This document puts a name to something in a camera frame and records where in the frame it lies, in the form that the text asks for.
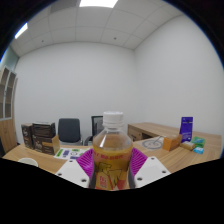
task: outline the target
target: cup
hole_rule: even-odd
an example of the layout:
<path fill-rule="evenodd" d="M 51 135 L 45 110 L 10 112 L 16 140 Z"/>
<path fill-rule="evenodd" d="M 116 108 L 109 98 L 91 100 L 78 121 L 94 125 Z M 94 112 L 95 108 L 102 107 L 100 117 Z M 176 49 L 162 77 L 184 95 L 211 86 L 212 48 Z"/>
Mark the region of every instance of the cup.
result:
<path fill-rule="evenodd" d="M 34 159 L 31 159 L 31 158 L 22 158 L 22 159 L 19 159 L 18 162 L 38 167 L 38 163 Z"/>

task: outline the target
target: wooden desk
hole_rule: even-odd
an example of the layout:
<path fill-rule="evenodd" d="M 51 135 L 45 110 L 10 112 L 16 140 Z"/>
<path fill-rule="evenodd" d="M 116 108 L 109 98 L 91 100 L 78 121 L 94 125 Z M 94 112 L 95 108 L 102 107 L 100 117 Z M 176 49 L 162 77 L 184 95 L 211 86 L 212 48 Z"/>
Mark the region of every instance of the wooden desk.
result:
<path fill-rule="evenodd" d="M 171 173 L 179 171 L 190 165 L 208 162 L 220 158 L 222 150 L 221 135 L 193 131 L 192 137 L 198 136 L 205 139 L 203 154 L 198 154 L 182 147 L 178 147 L 170 152 L 162 148 L 155 151 L 149 151 L 145 147 L 138 144 L 144 141 L 143 139 L 147 139 L 150 136 L 168 136 L 178 133 L 179 128 L 168 127 L 148 122 L 128 125 L 128 135 L 132 137 L 134 141 L 134 147 L 143 152 L 148 157 L 156 156 Z"/>
<path fill-rule="evenodd" d="M 89 146 L 71 146 L 71 145 L 61 145 L 63 148 L 89 148 Z M 46 170 L 52 174 L 55 174 L 66 162 L 64 159 L 56 159 L 52 155 L 48 155 L 45 153 L 37 152 L 33 149 L 29 149 L 21 144 L 11 151 L 9 151 L 4 159 L 18 161 L 21 158 L 28 157 L 37 161 L 39 168 Z"/>
<path fill-rule="evenodd" d="M 212 135 L 200 132 L 193 132 L 193 137 L 198 136 L 205 138 L 204 153 L 197 154 L 193 151 L 178 147 L 173 151 L 169 152 L 164 149 L 157 149 L 155 151 L 149 151 L 144 148 L 139 142 L 142 141 L 145 137 L 151 136 L 167 136 L 172 134 L 178 134 L 178 128 L 167 127 L 163 125 L 157 125 L 153 123 L 138 123 L 138 124 L 129 124 L 128 133 L 138 134 L 138 140 L 134 141 L 134 147 L 143 152 L 145 155 L 156 156 L 160 162 L 171 172 L 174 173 L 190 165 L 203 163 L 215 159 L 219 159 L 221 154 L 221 144 L 222 137 L 221 135 Z M 64 145 L 61 146 L 64 148 L 91 148 L 91 146 L 70 146 Z M 20 158 L 29 157 L 37 161 L 39 167 L 43 170 L 46 170 L 52 174 L 55 174 L 66 162 L 66 160 L 55 159 L 51 155 L 44 153 L 36 152 L 35 150 L 26 148 L 23 144 L 17 146 L 10 152 L 8 152 L 3 158 L 13 161 L 18 161 Z"/>

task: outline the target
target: plastic bottle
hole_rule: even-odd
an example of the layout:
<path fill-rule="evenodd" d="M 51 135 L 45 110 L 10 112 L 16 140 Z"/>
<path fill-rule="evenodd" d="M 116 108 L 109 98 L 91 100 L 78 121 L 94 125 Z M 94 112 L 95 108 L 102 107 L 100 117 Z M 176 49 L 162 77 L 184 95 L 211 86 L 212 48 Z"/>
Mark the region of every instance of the plastic bottle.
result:
<path fill-rule="evenodd" d="M 93 138 L 96 187 L 123 190 L 127 184 L 133 142 L 122 130 L 123 113 L 103 113 L 104 130 Z"/>

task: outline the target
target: box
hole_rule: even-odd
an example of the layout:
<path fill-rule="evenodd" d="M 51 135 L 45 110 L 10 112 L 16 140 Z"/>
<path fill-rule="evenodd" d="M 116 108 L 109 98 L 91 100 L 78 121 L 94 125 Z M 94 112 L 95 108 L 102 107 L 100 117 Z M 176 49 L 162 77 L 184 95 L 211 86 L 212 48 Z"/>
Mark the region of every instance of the box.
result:
<path fill-rule="evenodd" d="M 60 149 L 58 135 L 53 138 L 43 138 L 33 135 L 34 149 L 38 152 L 55 155 Z"/>
<path fill-rule="evenodd" d="M 34 149 L 33 147 L 33 125 L 32 123 L 22 124 L 22 135 L 24 144 L 27 148 Z"/>
<path fill-rule="evenodd" d="M 171 135 L 171 136 L 167 136 L 164 138 L 163 140 L 163 149 L 167 150 L 167 151 L 171 151 L 175 148 L 177 148 L 178 146 L 180 146 L 182 140 L 182 135 Z"/>
<path fill-rule="evenodd" d="M 183 143 L 180 143 L 180 147 L 183 147 L 191 151 L 195 148 L 195 144 L 189 141 L 185 141 Z"/>
<path fill-rule="evenodd" d="M 203 148 L 204 145 L 205 145 L 205 139 L 204 138 L 197 137 L 197 136 L 195 136 L 191 140 L 191 142 L 194 143 L 196 147 L 200 147 L 200 148 Z"/>
<path fill-rule="evenodd" d="M 33 135 L 44 138 L 53 138 L 56 135 L 55 123 L 34 122 Z"/>
<path fill-rule="evenodd" d="M 204 148 L 201 148 L 201 147 L 196 147 L 194 149 L 194 152 L 198 153 L 198 154 L 202 154 L 204 152 Z"/>

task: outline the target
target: bottle cap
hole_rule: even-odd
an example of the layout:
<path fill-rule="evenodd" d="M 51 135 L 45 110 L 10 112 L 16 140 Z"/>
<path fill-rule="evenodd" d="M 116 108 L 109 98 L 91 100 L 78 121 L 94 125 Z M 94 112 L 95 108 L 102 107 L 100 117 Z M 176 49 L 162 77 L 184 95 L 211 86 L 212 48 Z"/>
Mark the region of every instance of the bottle cap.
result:
<path fill-rule="evenodd" d="M 108 128 L 122 127 L 123 112 L 119 111 L 106 111 L 103 113 L 103 126 Z"/>

